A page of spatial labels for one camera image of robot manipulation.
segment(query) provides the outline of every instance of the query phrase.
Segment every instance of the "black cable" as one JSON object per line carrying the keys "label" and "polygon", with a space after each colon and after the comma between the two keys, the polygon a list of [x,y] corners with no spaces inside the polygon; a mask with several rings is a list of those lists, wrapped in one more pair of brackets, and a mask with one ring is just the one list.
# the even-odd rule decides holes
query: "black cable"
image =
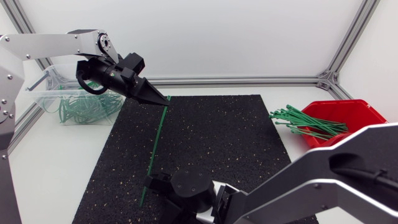
{"label": "black cable", "polygon": [[90,88],[86,83],[85,83],[85,81],[83,80],[83,72],[77,72],[76,73],[76,77],[77,77],[77,81],[79,82],[79,84],[80,84],[80,86],[84,89],[84,90],[86,90],[87,92],[89,92],[89,93],[91,93],[91,94],[94,94],[94,95],[101,95],[101,94],[103,94],[104,92],[106,92],[106,90],[108,90],[108,87],[103,87],[102,89],[100,89],[100,90],[93,90],[92,88]]}
{"label": "black cable", "polygon": [[385,171],[379,171],[375,173],[353,168],[334,168],[332,169],[332,171],[340,175],[347,175],[350,177],[357,177],[359,179],[370,180],[373,181],[375,184],[379,184],[392,190],[398,191],[398,182],[392,180],[391,178],[381,176],[386,173]]}

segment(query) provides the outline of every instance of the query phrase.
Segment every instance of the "black cylinder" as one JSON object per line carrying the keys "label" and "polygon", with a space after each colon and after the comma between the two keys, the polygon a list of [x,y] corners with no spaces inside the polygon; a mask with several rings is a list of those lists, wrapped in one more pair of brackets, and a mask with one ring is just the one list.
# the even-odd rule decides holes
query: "black cylinder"
{"label": "black cylinder", "polygon": [[173,175],[171,183],[185,208],[192,212],[207,211],[216,199],[214,183],[205,169],[180,169]]}

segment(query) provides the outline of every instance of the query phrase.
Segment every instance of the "end effector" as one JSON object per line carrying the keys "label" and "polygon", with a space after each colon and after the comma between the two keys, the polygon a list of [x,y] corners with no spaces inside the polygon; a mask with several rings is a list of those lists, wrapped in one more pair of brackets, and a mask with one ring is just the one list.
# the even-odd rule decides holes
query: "end effector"
{"label": "end effector", "polygon": [[[138,54],[129,54],[126,58],[118,55],[119,62],[114,63],[107,57],[92,57],[88,61],[78,62],[76,77],[86,91],[100,95],[110,89],[125,97],[133,98],[139,103],[169,105],[164,97],[146,78],[138,77],[145,67],[144,59]],[[90,80],[102,85],[94,90],[84,81]]]}

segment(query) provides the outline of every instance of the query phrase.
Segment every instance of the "pile of green zip ties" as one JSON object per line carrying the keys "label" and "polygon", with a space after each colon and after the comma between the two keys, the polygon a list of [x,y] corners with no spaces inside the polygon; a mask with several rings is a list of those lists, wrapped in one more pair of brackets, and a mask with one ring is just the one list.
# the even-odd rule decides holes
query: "pile of green zip ties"
{"label": "pile of green zip ties", "polygon": [[[285,124],[294,134],[307,134],[316,138],[329,140],[338,134],[348,132],[345,123],[313,118],[290,105],[287,105],[286,108],[287,110],[280,109],[275,112],[270,112],[271,115],[269,117],[289,121],[289,123],[280,123],[276,121],[275,124]],[[310,131],[300,127],[309,127],[318,131]]]}
{"label": "pile of green zip ties", "polygon": [[[95,83],[88,85],[94,88],[98,87]],[[122,96],[113,92],[106,92],[102,95],[69,96],[68,98],[63,96],[60,98],[58,109],[49,113],[58,111],[61,123],[71,120],[77,124],[93,124],[118,112],[123,105]]]}

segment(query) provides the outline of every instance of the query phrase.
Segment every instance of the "aluminum frame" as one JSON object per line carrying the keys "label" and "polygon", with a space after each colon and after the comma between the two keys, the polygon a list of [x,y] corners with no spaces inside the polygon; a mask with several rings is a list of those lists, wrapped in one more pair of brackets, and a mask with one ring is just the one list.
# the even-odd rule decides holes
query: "aluminum frame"
{"label": "aluminum frame", "polygon": [[[32,34],[34,28],[29,22],[18,0],[0,0],[18,33]],[[242,87],[242,86],[316,86],[322,88],[336,100],[348,100],[353,97],[339,82],[340,70],[349,57],[364,28],[368,24],[380,0],[363,0],[333,60],[324,72],[312,77],[220,77],[220,78],[148,78],[156,88],[201,88],[201,87]],[[49,58],[37,59],[44,70],[52,62]],[[35,103],[16,122],[16,134],[9,146],[10,154],[41,117],[44,111]]]}

